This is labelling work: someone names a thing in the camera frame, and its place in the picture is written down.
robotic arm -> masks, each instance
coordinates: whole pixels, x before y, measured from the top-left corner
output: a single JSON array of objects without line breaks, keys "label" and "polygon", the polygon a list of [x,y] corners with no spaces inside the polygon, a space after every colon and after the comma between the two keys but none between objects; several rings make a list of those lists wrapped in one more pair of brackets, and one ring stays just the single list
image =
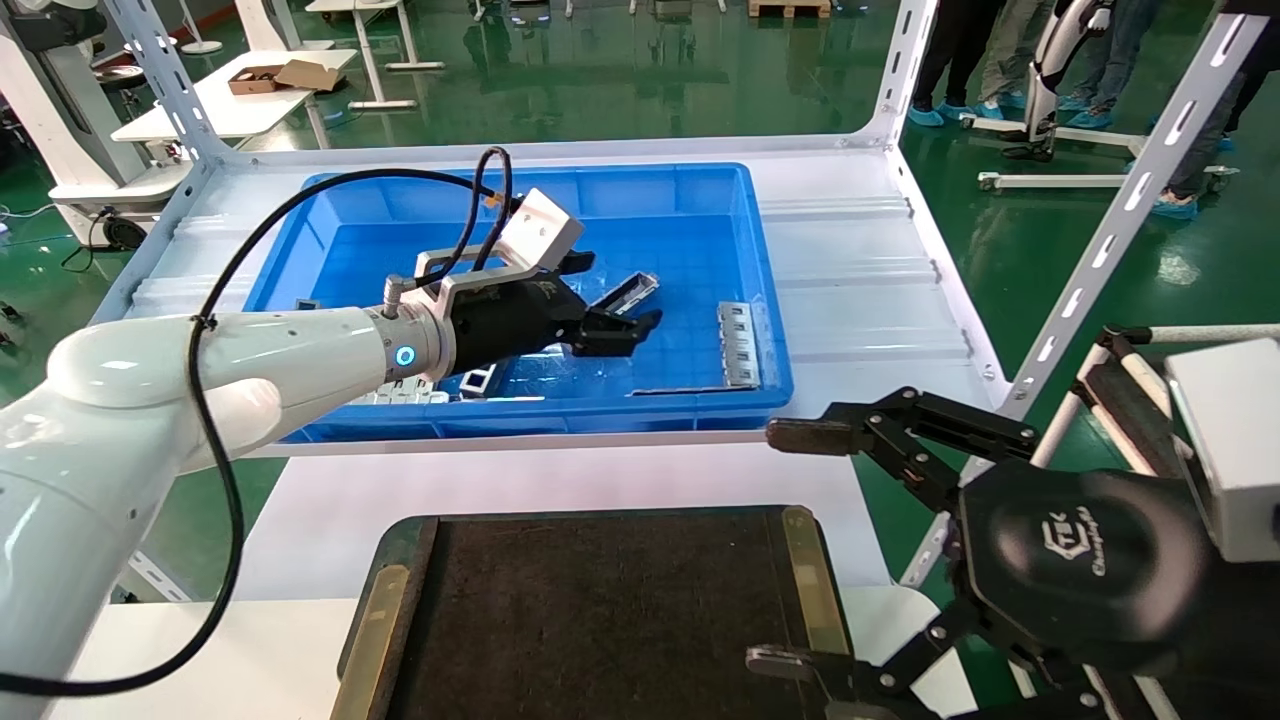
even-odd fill
[{"label": "robotic arm", "polygon": [[[535,190],[493,246],[502,268],[407,292],[390,278],[378,307],[219,314],[198,368],[228,455],[396,379],[439,380],[557,342],[631,355],[660,313],[614,315],[564,284],[594,260],[571,251],[581,232]],[[0,410],[0,670],[64,678],[174,477],[211,464],[188,395],[191,333],[177,315],[79,331],[50,355],[47,379]],[[0,717],[41,717],[47,702],[0,693]]]},{"label": "robotic arm", "polygon": [[1057,0],[1041,36],[1030,64],[1027,91],[1027,128],[1002,135],[1004,140],[1025,143],[1010,147],[1012,160],[1047,163],[1053,158],[1053,131],[1057,127],[1057,86],[1066,76],[1071,59],[1091,37],[1111,27],[1114,0]]},{"label": "robotic arm", "polygon": [[[815,420],[771,420],[767,439],[783,452],[867,455],[929,510],[951,515],[943,547],[955,600],[882,666],[780,646],[748,651],[754,673],[820,685],[827,717],[937,720],[911,685],[970,634],[1046,689],[965,720],[1105,720],[1083,666],[1275,687],[1266,651],[1242,638],[1267,626],[1280,566],[1225,561],[1185,482],[1037,468],[1032,427],[910,387],[832,404]],[[920,439],[993,465],[960,487]]]}]

white table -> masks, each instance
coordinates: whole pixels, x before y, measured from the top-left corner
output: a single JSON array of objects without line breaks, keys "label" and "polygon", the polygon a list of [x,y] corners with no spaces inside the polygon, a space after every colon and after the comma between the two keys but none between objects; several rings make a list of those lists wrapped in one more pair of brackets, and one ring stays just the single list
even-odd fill
[{"label": "white table", "polygon": [[[870,662],[887,660],[937,615],[928,598],[906,588],[847,588],[841,598],[858,657]],[[51,719],[326,720],[338,694],[338,655],[356,602],[233,602],[209,644],[186,667],[140,691],[63,700]],[[186,643],[207,611],[205,602],[109,606],[72,676],[118,678],[148,669]],[[955,651],[924,674],[914,691],[943,717],[977,708]]]},{"label": "white table", "polygon": [[443,70],[444,63],[421,61],[417,59],[417,46],[413,44],[413,32],[408,26],[408,10],[404,9],[404,0],[314,0],[306,6],[308,13],[351,13],[356,22],[356,37],[360,40],[360,54],[365,59],[365,72],[369,73],[369,87],[374,91],[371,101],[355,101],[352,110],[394,110],[413,108],[416,100],[388,100],[383,92],[383,81],[378,77],[378,61],[374,60],[374,50],[369,45],[369,32],[365,29],[365,15],[361,13],[378,13],[394,8],[401,22],[401,33],[404,36],[404,55],[407,63],[387,63],[388,70]]},{"label": "white table", "polygon": [[[250,65],[283,65],[289,60],[306,60],[326,68],[344,68],[356,56],[355,50],[257,50],[246,53],[196,83],[196,95],[209,115],[218,137],[253,137],[280,123],[298,105],[306,104],[307,117],[315,128],[316,142],[329,147],[324,118],[316,108],[315,90],[285,88],[260,95],[232,95],[228,81]],[[111,133],[116,142],[150,142],[178,137],[173,120],[164,108],[156,106],[141,118]]]}]

silver component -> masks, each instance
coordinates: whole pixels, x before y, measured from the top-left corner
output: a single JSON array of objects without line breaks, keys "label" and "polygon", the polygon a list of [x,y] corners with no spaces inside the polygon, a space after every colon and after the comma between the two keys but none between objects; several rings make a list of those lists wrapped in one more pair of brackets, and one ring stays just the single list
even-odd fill
[{"label": "silver component", "polygon": [[719,319],[724,384],[759,387],[760,366],[756,360],[751,306],[746,302],[721,302],[716,311]]},{"label": "silver component", "polygon": [[424,374],[438,380],[445,375],[433,373],[440,366],[445,354],[440,323],[429,309],[421,305],[403,305],[394,318],[387,318],[378,307],[366,307],[365,313],[378,328],[387,354],[387,375],[384,382],[393,382]]},{"label": "silver component", "polygon": [[129,556],[129,568],[133,568],[151,587],[154,587],[166,601],[191,602],[191,596],[173,578],[165,574],[150,557],[137,551]]},{"label": "silver component", "polygon": [[397,274],[387,275],[387,282],[383,283],[383,318],[394,320],[399,315],[401,296],[411,290],[413,290],[412,279],[406,281]]},{"label": "silver component", "polygon": [[[636,273],[618,284],[618,287],[611,290],[595,306],[605,313],[625,315],[627,310],[639,305],[641,300],[653,295],[655,290],[658,290],[658,278],[649,273]],[[608,305],[600,305],[600,302],[609,299],[612,300]]]},{"label": "silver component", "polygon": [[817,678],[805,656],[774,646],[746,648],[746,669],[756,675],[785,680],[812,682]]},{"label": "silver component", "polygon": [[712,386],[712,387],[658,387],[637,388],[627,393],[627,397],[643,397],[645,395],[696,395],[699,392],[739,392],[751,389],[750,386]]},{"label": "silver component", "polygon": [[502,361],[476,368],[475,370],[467,370],[462,374],[462,383],[458,384],[458,395],[468,400],[489,397],[492,387],[502,382],[502,374],[506,369],[507,363]]}]

black cable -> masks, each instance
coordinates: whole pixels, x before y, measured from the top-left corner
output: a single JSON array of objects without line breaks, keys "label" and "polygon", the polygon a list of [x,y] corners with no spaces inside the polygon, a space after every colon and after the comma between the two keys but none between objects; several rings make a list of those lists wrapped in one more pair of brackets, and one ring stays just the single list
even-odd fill
[{"label": "black cable", "polygon": [[[114,215],[115,211],[111,210],[111,209],[109,209],[109,208],[104,208],[101,213],[99,213],[97,215],[93,217],[93,222],[90,223],[90,225],[88,225],[87,243],[86,245],[77,245],[76,250],[72,250],[72,254],[68,255],[67,258],[63,258],[63,261],[58,264],[59,268],[67,270],[68,273],[79,274],[79,273],[88,272],[88,269],[93,266],[93,228],[96,228],[97,223],[102,218],[105,218],[108,214],[113,214]],[[78,270],[73,270],[73,269],[68,268],[67,263],[70,263],[72,258],[76,258],[77,255],[79,255],[81,252],[83,252],[86,249],[88,250],[88,263],[86,263],[84,266],[81,268],[81,269],[78,269]]]},{"label": "black cable", "polygon": [[337,122],[337,123],[334,123],[332,126],[325,126],[325,128],[324,128],[325,132],[329,132],[332,129],[338,129],[342,126],[351,124],[351,123],[358,120],[360,118],[364,118],[365,117],[365,108],[364,108],[364,105],[367,101],[369,101],[369,83],[366,82],[364,92],[360,94],[360,105],[361,105],[361,108],[358,110],[351,110],[351,117],[347,118],[346,120]]},{"label": "black cable", "polygon": [[232,593],[236,589],[236,579],[239,575],[241,557],[244,551],[244,509],[241,505],[239,489],[236,487],[236,473],[232,469],[230,457],[227,456],[227,448],[223,446],[221,436],[218,434],[218,427],[214,424],[214,416],[209,409],[209,401],[205,398],[205,387],[200,379],[200,341],[206,331],[216,329],[218,323],[214,319],[214,306],[221,297],[223,291],[225,291],[227,286],[232,282],[232,278],[236,275],[236,270],[239,269],[241,264],[244,263],[244,259],[248,258],[253,247],[261,242],[262,237],[265,237],[266,233],[275,227],[282,218],[284,218],[284,215],[289,214],[302,202],[315,197],[330,187],[367,178],[430,179],[471,188],[472,197],[481,193],[488,197],[493,197],[495,195],[493,190],[484,186],[477,187],[475,183],[447,173],[419,170],[412,168],[375,168],[370,170],[357,170],[355,173],[334,176],[317,182],[311,187],[303,188],[293,197],[285,200],[284,204],[273,210],[261,223],[259,223],[256,228],[253,228],[253,232],[244,238],[244,242],[241,243],[236,255],[232,256],[230,261],[214,282],[212,288],[209,291],[209,297],[205,299],[205,304],[200,307],[200,311],[191,318],[191,338],[187,343],[187,389],[191,393],[192,402],[196,405],[196,413],[200,416],[200,427],[205,433],[205,438],[209,441],[209,451],[214,457],[214,465],[218,468],[218,474],[223,480],[223,489],[227,493],[227,511],[230,515],[232,525],[227,571],[223,574],[223,584],[218,589],[218,596],[214,598],[212,606],[209,609],[209,615],[200,625],[200,629],[196,630],[196,634],[192,635],[191,641],[188,641],[182,650],[174,653],[174,656],[169,660],[143,673],[115,680],[87,682],[52,680],[47,678],[31,678],[27,675],[0,673],[0,692],[42,697],[93,697],[134,691],[172,675],[175,670],[191,661],[191,659],[200,652],[205,643],[209,642],[209,638],[214,634],[214,630],[218,629],[218,624],[221,623],[223,615],[227,612],[227,605],[230,602]]},{"label": "black cable", "polygon": [[502,158],[502,211],[498,213],[498,222],[489,228],[489,234],[485,236],[484,245],[480,246],[480,254],[476,255],[476,261],[471,265],[472,272],[484,269],[484,264],[489,260],[489,254],[493,252],[493,246],[498,243],[502,228],[507,227],[507,220],[511,219],[511,155],[497,146],[485,150],[485,155],[481,156],[481,165],[476,168],[476,182],[480,182],[480,173],[484,172],[484,163],[489,159],[490,154]]},{"label": "black cable", "polygon": [[0,251],[4,251],[9,247],[22,247],[23,245],[36,245],[37,242],[52,242],[55,240],[67,240],[69,237],[76,237],[76,236],[70,233],[63,233],[63,234],[51,234],[49,237],[37,237],[33,240],[20,240],[18,242],[0,242]]},{"label": "black cable", "polygon": [[[480,155],[480,161],[476,163],[476,172],[472,177],[471,187],[484,187],[484,184],[481,184],[481,181],[484,179],[484,170],[489,164],[489,159],[494,155],[500,156],[506,167],[506,172],[503,173],[502,211],[498,214],[498,222],[494,223],[494,225],[489,229],[489,234],[485,236],[484,243],[480,246],[480,255],[476,256],[476,264],[471,266],[472,270],[484,269],[484,260],[489,258],[489,252],[493,250],[494,243],[498,242],[498,234],[502,233],[503,225],[506,225],[507,220],[511,218],[511,155],[508,155],[506,150],[493,146]],[[479,210],[480,196],[476,192],[472,192],[471,208],[467,210],[467,222],[462,227],[462,234],[458,237],[458,243],[453,247],[453,252],[439,269],[431,270],[430,268],[426,268],[429,272],[415,281],[417,287],[439,282],[444,278],[444,275],[453,270],[454,265],[458,264],[458,260],[462,259],[462,251],[466,250],[467,242],[471,241],[471,231],[475,228],[476,214]]]}]

white shelf frame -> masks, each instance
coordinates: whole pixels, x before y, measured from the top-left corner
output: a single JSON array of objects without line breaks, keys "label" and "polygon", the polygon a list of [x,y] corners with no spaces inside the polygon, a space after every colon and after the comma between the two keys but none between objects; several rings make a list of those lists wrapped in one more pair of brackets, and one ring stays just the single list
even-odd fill
[{"label": "white shelf frame", "polygon": [[[893,182],[913,208],[927,208],[924,196],[899,150],[906,120],[908,99],[915,85],[920,59],[924,55],[929,29],[938,0],[901,0],[893,36],[886,58],[877,105],[872,119],[861,129],[847,135],[810,135],[780,137],[716,137],[672,138],[644,141],[573,142],[511,146],[517,161],[544,161],[554,164],[564,158],[596,155],[609,158],[644,158],[650,155],[684,155],[696,158],[714,152],[815,152],[838,154],[847,150],[882,150],[890,168],[896,170]],[[155,269],[173,232],[192,209],[201,191],[215,172],[246,168],[329,167],[352,163],[399,165],[404,163],[458,163],[466,164],[479,152],[477,146],[319,150],[301,152],[238,152],[219,140],[204,120],[206,117],[200,99],[186,92],[191,79],[179,61],[178,54],[166,45],[168,33],[151,0],[106,0],[108,10],[115,17],[125,41],[136,42],[146,51],[137,53],[137,60],[146,70],[147,79],[156,91],[160,105],[170,113],[179,138],[189,149],[193,168],[179,184],[148,240],[134,254],[91,323],[123,318],[133,291]],[[1000,364],[980,318],[959,282],[954,263],[941,233],[932,219],[918,223],[920,240],[927,249],[938,250],[933,256],[941,275],[940,286],[947,301],[966,331],[973,346],[975,366],[984,368],[992,405],[1014,419],[1027,415],[1039,395],[1044,380],[1057,366],[1101,293],[1111,273],[1119,265],[1139,225],[1146,219],[1155,199],[1165,187],[1179,159],[1185,154],[1196,133],[1203,127],[1207,111],[1213,106],[1228,81],[1239,69],[1266,24],[1266,18],[1256,15],[1220,15],[1161,115],[1155,131],[1156,142],[1148,142],[1139,154],[1133,172],[1112,201],[1092,240],[1085,247],[1075,272],[1055,302],[1030,352],[1024,359],[1014,380],[1004,379]],[[964,478],[972,479],[979,465],[965,466]],[[947,518],[940,515],[918,550],[914,561],[900,583],[919,587],[937,562]]]}]

